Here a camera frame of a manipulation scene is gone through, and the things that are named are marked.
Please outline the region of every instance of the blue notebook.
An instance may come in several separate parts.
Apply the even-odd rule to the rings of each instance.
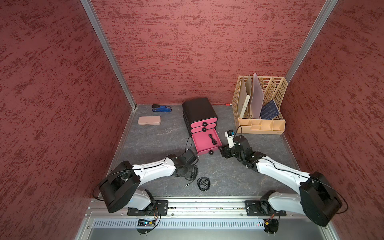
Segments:
[[[280,111],[277,108],[274,100],[271,100],[267,104],[265,104],[262,107],[262,110],[260,112],[260,118],[261,119],[274,119],[275,117],[277,117],[279,115],[280,115]]]

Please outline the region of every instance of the pink pencil case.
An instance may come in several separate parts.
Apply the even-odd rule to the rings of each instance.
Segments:
[[[138,124],[139,125],[160,125],[161,117],[160,116],[146,116],[139,117]]]

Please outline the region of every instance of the metal vent grille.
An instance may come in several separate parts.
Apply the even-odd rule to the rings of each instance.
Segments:
[[[136,228],[137,219],[96,218],[93,228]],[[262,219],[161,219],[156,228],[264,229]]]

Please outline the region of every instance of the gray marble floor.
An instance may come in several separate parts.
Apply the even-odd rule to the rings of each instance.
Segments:
[[[172,105],[171,113],[154,113],[151,105],[139,105],[119,162],[144,164],[163,159],[167,154],[184,152],[188,131],[183,121],[181,105]],[[214,106],[218,115],[217,134],[223,144],[227,143],[224,132],[235,129],[231,106]],[[140,116],[161,116],[158,126],[140,126]],[[294,168],[280,135],[244,134],[254,151],[260,151],[274,160]],[[293,193],[277,180],[248,170],[235,158],[225,159],[219,151],[213,155],[199,156],[198,176],[208,177],[210,190],[202,192],[196,181],[184,187],[188,181],[181,177],[162,177],[140,188],[149,190],[153,196],[261,196],[269,190]]]

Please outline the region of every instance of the pink drawer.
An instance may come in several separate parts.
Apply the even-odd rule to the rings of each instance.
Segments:
[[[208,124],[206,127],[200,126],[191,129],[191,133],[201,132],[216,127],[216,123]]]
[[[217,118],[209,118],[209,119],[201,120],[198,122],[194,122],[191,124],[191,127],[200,127],[200,126],[204,126],[206,124],[208,125],[208,124],[214,123],[216,121],[217,121]]]
[[[212,137],[217,141],[217,146],[212,144],[212,139],[208,136],[212,134]],[[217,151],[222,146],[220,138],[217,135],[215,129],[208,129],[206,132],[196,132],[192,134],[193,142],[197,150],[197,155],[203,155],[208,153],[210,150]]]

